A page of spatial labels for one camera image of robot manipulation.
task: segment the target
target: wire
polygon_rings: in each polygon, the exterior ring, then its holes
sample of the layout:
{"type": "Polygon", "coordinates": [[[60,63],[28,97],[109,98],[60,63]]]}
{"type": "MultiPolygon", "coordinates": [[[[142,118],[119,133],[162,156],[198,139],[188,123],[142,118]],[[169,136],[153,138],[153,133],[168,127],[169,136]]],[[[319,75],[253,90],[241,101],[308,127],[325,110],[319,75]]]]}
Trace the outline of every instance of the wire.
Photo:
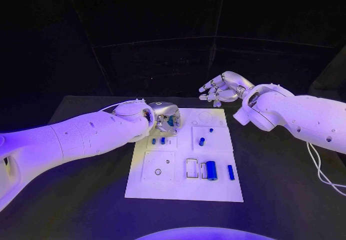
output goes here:
{"type": "Polygon", "coordinates": [[[106,108],[103,108],[101,110],[99,110],[99,112],[104,111],[106,109],[109,109],[109,108],[111,108],[111,107],[114,107],[114,106],[117,106],[117,105],[129,104],[129,103],[146,103],[146,101],[145,101],[145,100],[139,100],[139,99],[130,100],[130,101],[124,101],[124,102],[120,102],[120,103],[116,103],[116,104],[107,106],[106,108]]]}
{"type": "Polygon", "coordinates": [[[316,168],[318,168],[318,176],[319,176],[321,181],[322,181],[325,184],[332,185],[333,189],[335,189],[344,196],[346,196],[346,193],[344,193],[344,192],[338,189],[338,187],[346,188],[346,185],[341,185],[341,184],[332,183],[331,180],[329,180],[329,178],[328,178],[328,176],[325,175],[325,173],[323,173],[323,171],[322,171],[322,158],[321,158],[321,154],[319,154],[319,152],[318,152],[313,144],[309,143],[309,142],[306,142],[306,147],[308,147],[308,151],[309,151],[309,153],[310,153],[310,157],[312,157],[315,166],[316,166],[316,168]],[[310,147],[312,147],[312,149],[313,149],[313,151],[315,151],[315,153],[316,153],[316,155],[318,155],[319,164],[316,163],[316,158],[315,158],[313,153],[312,153],[312,151],[310,151],[310,147]]]}

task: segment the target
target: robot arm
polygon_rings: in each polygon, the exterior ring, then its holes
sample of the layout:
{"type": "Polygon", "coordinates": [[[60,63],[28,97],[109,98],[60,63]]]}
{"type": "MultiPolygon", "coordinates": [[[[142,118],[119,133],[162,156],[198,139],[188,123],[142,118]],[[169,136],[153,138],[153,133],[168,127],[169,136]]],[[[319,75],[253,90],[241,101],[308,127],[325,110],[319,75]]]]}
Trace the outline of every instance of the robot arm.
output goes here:
{"type": "Polygon", "coordinates": [[[296,138],[346,154],[346,103],[309,95],[295,96],[280,85],[254,86],[231,71],[215,77],[199,92],[207,89],[210,93],[199,99],[214,101],[215,107],[221,106],[221,101],[243,99],[234,114],[243,125],[253,122],[264,131],[282,125],[296,138]]]}
{"type": "Polygon", "coordinates": [[[179,108],[169,102],[124,102],[64,122],[0,134],[0,210],[34,178],[58,165],[104,154],[156,128],[176,134],[179,108]]]}

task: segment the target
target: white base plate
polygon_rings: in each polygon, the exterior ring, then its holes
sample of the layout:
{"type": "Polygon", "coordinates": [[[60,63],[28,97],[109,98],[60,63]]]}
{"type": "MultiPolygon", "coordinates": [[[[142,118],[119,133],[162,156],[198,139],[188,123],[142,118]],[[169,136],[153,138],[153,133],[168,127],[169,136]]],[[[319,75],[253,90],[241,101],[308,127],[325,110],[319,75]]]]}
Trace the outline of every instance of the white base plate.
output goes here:
{"type": "Polygon", "coordinates": [[[178,135],[153,129],[150,136],[136,143],[124,197],[244,202],[224,109],[181,108],[179,111],[178,135]],[[199,146],[201,138],[205,138],[204,146],[199,146]],[[198,160],[198,167],[189,174],[195,176],[198,171],[198,178],[188,177],[192,164],[188,159],[198,160]],[[215,181],[202,179],[207,170],[201,163],[207,161],[217,164],[215,181]],[[235,180],[230,178],[228,165],[233,165],[235,180]]]}

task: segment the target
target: black backdrop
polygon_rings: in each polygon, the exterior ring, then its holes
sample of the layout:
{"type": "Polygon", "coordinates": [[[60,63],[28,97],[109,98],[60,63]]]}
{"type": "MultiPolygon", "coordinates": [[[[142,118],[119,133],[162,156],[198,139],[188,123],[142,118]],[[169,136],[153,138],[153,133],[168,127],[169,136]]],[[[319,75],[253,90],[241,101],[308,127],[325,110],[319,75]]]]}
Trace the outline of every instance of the black backdrop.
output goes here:
{"type": "Polygon", "coordinates": [[[227,70],[306,94],[346,39],[345,5],[37,0],[2,9],[3,132],[44,125],[67,95],[198,97],[227,70]]]}

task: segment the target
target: table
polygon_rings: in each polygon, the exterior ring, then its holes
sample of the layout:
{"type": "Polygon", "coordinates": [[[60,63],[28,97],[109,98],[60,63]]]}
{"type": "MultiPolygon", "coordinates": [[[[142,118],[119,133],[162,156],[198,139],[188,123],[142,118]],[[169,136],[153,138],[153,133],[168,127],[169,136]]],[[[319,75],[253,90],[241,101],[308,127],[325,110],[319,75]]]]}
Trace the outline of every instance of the table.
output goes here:
{"type": "MultiPolygon", "coordinates": [[[[67,96],[49,124],[130,97],[67,96]]],[[[182,108],[211,108],[198,98],[146,97],[182,108]]],[[[225,103],[244,203],[124,198],[135,143],[55,167],[29,183],[0,212],[2,239],[122,239],[182,227],[221,227],[279,240],[345,239],[346,197],[321,182],[306,143],[276,127],[243,126],[225,103]]],[[[318,147],[322,169],[346,183],[338,154],[318,147]]]]}

